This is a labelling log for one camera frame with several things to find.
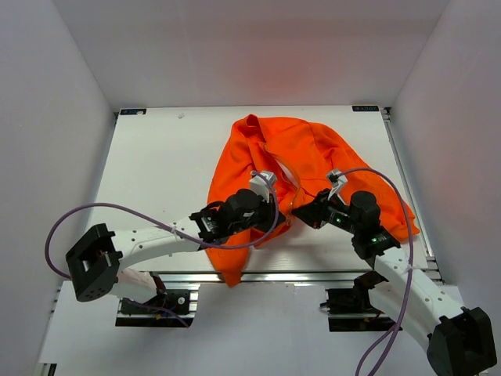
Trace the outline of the orange zip jacket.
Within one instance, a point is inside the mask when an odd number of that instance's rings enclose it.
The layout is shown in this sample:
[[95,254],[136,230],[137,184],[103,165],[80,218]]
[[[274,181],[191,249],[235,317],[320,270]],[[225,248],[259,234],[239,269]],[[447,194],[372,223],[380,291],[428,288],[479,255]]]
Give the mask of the orange zip jacket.
[[273,237],[291,228],[293,209],[310,203],[328,187],[326,175],[333,169],[348,173],[341,198],[364,190],[376,196],[383,227],[398,241],[420,231],[410,207],[402,207],[394,190],[332,128],[292,117],[258,117],[250,114],[232,125],[230,137],[214,170],[207,201],[225,201],[247,188],[252,171],[275,174],[279,210],[285,223]]

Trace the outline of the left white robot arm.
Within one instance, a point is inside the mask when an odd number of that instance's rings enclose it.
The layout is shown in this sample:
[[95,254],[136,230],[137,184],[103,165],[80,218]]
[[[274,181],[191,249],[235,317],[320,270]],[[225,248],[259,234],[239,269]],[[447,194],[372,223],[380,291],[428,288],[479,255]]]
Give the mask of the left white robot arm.
[[166,227],[111,231],[104,223],[94,225],[66,254],[76,298],[91,302],[114,295],[158,312],[165,303],[163,283],[155,273],[134,270],[134,265],[215,245],[228,248],[231,236],[246,230],[269,235],[284,220],[273,197],[241,189]]

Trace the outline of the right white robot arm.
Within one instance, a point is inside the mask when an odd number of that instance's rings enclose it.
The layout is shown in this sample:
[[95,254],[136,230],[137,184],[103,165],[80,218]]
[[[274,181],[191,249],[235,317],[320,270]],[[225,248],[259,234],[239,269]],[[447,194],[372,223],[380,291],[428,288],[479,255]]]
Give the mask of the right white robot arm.
[[349,232],[355,253],[371,267],[352,289],[330,291],[324,305],[331,313],[382,312],[421,346],[437,375],[476,375],[496,365],[488,314],[464,307],[410,266],[400,243],[381,225],[372,193],[356,192],[344,204],[323,190],[293,214],[314,229],[330,224]]

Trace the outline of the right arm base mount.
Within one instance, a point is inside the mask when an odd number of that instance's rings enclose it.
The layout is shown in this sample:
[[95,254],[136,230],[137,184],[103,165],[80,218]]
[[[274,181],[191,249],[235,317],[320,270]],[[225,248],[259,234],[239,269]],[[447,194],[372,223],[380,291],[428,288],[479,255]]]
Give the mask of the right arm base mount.
[[385,332],[395,322],[371,305],[369,293],[387,279],[375,271],[355,278],[350,288],[326,290],[326,300],[319,308],[329,315],[330,332]]

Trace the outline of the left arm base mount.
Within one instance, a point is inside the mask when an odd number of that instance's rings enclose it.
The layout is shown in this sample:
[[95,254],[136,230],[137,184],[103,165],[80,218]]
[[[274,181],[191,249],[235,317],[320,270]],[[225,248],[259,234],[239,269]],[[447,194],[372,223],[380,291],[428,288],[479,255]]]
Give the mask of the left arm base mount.
[[116,327],[162,327],[188,328],[194,320],[192,308],[193,290],[179,287],[165,287],[156,273],[151,277],[155,282],[157,294],[145,302],[122,298],[115,320]]

